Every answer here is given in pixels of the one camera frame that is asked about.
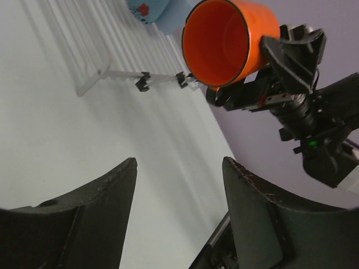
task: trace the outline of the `clear plastic dish rack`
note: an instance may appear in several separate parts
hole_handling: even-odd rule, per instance
[[[83,96],[100,79],[132,79],[141,91],[162,81],[199,87],[173,36],[143,25],[126,0],[39,0]]]

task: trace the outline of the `white surface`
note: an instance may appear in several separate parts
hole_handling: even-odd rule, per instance
[[[231,151],[202,93],[103,81],[79,99],[44,23],[40,42],[20,0],[0,2],[0,23],[0,206],[38,205],[136,157],[120,268],[188,268],[227,210]]]

